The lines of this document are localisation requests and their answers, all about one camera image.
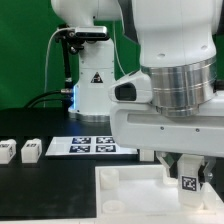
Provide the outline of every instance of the white plastic block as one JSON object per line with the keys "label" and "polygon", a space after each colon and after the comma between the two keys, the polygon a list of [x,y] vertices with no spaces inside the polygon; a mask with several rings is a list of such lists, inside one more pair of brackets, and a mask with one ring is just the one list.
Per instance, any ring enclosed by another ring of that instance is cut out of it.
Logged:
{"label": "white plastic block", "polygon": [[140,149],[139,155],[140,155],[140,161],[146,161],[146,162],[154,162],[154,150],[148,150],[148,149]]}
{"label": "white plastic block", "polygon": [[40,139],[28,140],[21,150],[22,163],[37,163],[42,153]]}
{"label": "white plastic block", "polygon": [[0,142],[0,164],[8,164],[16,154],[16,141],[13,139]]}

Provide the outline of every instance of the black surface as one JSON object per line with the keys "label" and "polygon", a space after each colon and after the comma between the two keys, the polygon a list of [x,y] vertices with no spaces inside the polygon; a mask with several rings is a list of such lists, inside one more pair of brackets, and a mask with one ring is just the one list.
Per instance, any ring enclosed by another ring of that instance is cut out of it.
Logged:
{"label": "black surface", "polygon": [[96,217],[95,162],[13,161],[0,168],[1,220]]}
{"label": "black surface", "polygon": [[109,123],[78,122],[60,108],[7,109],[0,111],[0,136],[109,136]]}

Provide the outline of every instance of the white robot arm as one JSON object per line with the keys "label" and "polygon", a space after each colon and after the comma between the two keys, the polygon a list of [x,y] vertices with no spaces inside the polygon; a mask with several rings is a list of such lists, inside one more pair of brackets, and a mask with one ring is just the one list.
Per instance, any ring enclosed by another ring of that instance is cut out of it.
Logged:
{"label": "white robot arm", "polygon": [[[152,97],[125,98],[120,81],[110,88],[112,132],[121,146],[224,157],[224,97],[214,89],[212,40],[221,6],[221,0],[132,0],[141,71],[151,79],[144,91]],[[131,94],[139,91],[132,87]]]}

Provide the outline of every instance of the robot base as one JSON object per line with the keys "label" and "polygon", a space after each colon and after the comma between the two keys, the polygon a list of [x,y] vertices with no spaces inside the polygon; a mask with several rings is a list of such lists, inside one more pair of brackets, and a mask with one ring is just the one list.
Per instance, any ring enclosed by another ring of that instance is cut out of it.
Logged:
{"label": "robot base", "polygon": [[91,114],[81,114],[75,109],[69,108],[69,117],[72,119],[85,121],[85,122],[109,122],[110,116],[105,115],[91,115]]}

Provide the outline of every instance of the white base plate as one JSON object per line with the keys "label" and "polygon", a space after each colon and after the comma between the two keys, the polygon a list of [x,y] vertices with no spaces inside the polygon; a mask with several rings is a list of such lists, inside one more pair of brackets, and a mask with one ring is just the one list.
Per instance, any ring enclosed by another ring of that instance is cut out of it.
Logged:
{"label": "white base plate", "polygon": [[136,149],[121,148],[112,136],[54,137],[46,156],[137,154]]}

